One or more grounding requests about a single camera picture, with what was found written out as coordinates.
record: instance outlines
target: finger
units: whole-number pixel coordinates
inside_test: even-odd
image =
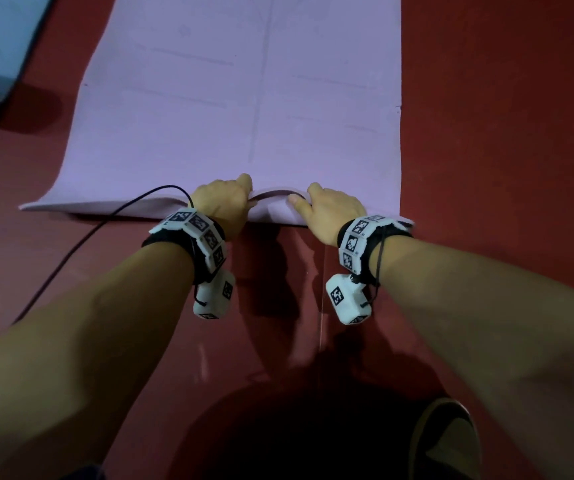
[[[309,193],[309,196],[314,199],[317,195],[323,192],[323,187],[321,187],[318,182],[314,182],[308,186],[307,192]]]
[[[289,195],[289,197],[287,197],[287,202],[289,202],[293,208],[296,209],[296,212],[300,214],[300,217],[303,218],[305,224],[309,225],[309,222],[311,222],[311,218],[314,215],[314,211],[311,209],[309,202],[303,199],[303,197],[300,195],[296,194]]]
[[[241,173],[240,176],[236,179],[236,182],[245,189],[247,195],[249,195],[251,191],[254,189],[251,177],[246,173]]]

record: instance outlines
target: person's right hand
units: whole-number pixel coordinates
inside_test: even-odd
[[[347,222],[367,215],[363,204],[346,193],[323,189],[313,183],[307,189],[311,205],[300,195],[291,194],[287,201],[305,220],[312,233],[328,246],[337,247],[340,228]]]

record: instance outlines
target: purple mat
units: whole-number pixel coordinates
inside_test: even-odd
[[[116,0],[58,179],[21,209],[106,214],[247,172],[253,221],[302,224],[286,195],[314,181],[395,217],[400,76],[400,0]]]

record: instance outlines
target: person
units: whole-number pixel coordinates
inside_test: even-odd
[[[232,240],[253,205],[251,190],[243,174],[192,197]],[[346,193],[317,183],[308,192],[311,204],[296,195],[289,202],[328,246],[366,215]],[[395,235],[383,246],[381,284],[427,344],[547,478],[574,478],[574,290],[419,239]],[[0,336],[0,478],[57,479],[102,462],[193,281],[186,250],[157,242]],[[66,449],[54,447],[65,438]]]

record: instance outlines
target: person's left arm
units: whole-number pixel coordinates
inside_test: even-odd
[[[199,187],[195,207],[227,239],[251,179]],[[162,357],[194,281],[182,247],[150,244],[37,308],[0,337],[0,478],[56,479],[100,463]]]

